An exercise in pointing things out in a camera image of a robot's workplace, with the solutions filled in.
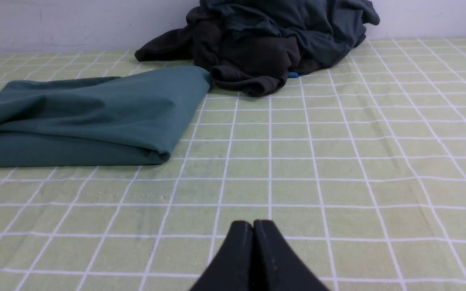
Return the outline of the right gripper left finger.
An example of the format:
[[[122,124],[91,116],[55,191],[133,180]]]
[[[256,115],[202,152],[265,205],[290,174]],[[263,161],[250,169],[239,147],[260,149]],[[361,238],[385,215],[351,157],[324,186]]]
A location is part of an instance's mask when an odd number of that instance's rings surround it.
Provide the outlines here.
[[[191,291],[248,291],[253,250],[253,227],[233,221],[219,251]]]

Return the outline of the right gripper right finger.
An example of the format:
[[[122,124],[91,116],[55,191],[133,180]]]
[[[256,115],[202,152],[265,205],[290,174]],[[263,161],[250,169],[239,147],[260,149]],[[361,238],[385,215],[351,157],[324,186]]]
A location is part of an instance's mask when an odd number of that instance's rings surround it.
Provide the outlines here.
[[[255,220],[251,254],[252,291],[329,290],[292,250],[270,220]]]

